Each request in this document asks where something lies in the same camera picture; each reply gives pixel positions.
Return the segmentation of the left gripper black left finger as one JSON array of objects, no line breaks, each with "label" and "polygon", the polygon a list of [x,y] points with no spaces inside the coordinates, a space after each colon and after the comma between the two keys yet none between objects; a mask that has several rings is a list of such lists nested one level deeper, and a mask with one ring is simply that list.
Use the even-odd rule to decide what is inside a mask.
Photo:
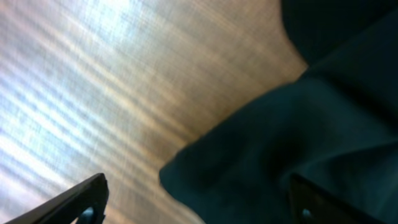
[{"label": "left gripper black left finger", "polygon": [[6,224],[102,224],[108,182],[98,173]]}]

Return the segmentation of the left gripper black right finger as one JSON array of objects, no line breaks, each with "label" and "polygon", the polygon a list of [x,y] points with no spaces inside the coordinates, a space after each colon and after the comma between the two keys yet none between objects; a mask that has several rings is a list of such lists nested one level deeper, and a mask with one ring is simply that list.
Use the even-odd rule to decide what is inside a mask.
[{"label": "left gripper black right finger", "polygon": [[298,174],[290,176],[290,207],[298,224],[383,224]]}]

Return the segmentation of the black t-shirt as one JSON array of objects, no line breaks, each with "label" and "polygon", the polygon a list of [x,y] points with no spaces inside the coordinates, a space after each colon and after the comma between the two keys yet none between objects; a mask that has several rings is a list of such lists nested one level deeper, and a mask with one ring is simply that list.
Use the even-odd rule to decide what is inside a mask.
[{"label": "black t-shirt", "polygon": [[397,2],[283,0],[308,64],[183,148],[163,188],[206,223],[290,223],[298,174],[397,222]]}]

